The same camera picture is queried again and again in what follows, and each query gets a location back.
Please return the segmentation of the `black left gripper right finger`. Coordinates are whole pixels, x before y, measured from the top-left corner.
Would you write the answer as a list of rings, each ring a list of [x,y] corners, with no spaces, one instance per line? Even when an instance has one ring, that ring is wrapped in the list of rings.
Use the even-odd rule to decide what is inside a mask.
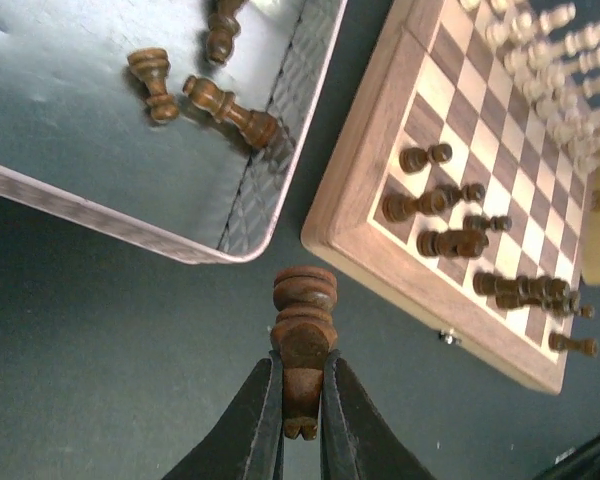
[[[323,479],[434,479],[395,436],[339,350],[324,368],[320,452]]]

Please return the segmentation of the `dark chess rook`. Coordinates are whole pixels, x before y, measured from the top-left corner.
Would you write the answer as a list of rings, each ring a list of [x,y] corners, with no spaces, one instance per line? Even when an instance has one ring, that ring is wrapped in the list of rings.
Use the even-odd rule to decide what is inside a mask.
[[[572,339],[559,332],[551,332],[548,346],[557,352],[575,351],[585,356],[595,358],[598,355],[598,342],[594,338]]]

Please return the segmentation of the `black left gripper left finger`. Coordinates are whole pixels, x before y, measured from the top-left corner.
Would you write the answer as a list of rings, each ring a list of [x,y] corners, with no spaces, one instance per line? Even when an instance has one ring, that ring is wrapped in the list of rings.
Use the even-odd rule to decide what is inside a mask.
[[[164,480],[272,480],[283,477],[283,365],[259,360],[218,422]]]

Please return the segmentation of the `dark chess piece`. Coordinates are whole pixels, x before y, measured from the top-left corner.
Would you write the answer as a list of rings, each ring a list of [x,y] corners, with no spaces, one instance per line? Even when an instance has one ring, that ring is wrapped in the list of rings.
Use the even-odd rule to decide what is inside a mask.
[[[557,277],[520,275],[508,279],[479,271],[474,274],[473,288],[478,295],[494,297],[496,306],[502,310],[539,307],[555,318],[579,316],[592,319],[595,316],[595,308],[591,304],[582,304],[580,293]]]

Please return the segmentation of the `dark chess pawn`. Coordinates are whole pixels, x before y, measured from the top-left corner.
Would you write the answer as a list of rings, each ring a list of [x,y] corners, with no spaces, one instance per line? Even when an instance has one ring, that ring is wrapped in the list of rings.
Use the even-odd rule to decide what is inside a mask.
[[[512,228],[512,219],[507,216],[485,217],[483,215],[468,215],[464,217],[463,228],[471,230],[508,232]]]
[[[418,173],[427,165],[445,163],[452,159],[453,149],[448,143],[432,145],[427,149],[409,147],[399,155],[399,165],[407,174]]]

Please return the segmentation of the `dark corner rook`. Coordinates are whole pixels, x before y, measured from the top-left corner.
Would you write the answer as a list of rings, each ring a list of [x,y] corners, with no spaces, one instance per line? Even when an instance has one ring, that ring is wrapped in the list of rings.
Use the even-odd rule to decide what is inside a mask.
[[[450,211],[464,199],[461,189],[439,186],[419,197],[392,193],[382,201],[382,213],[391,223],[403,222],[416,214],[439,217]]]

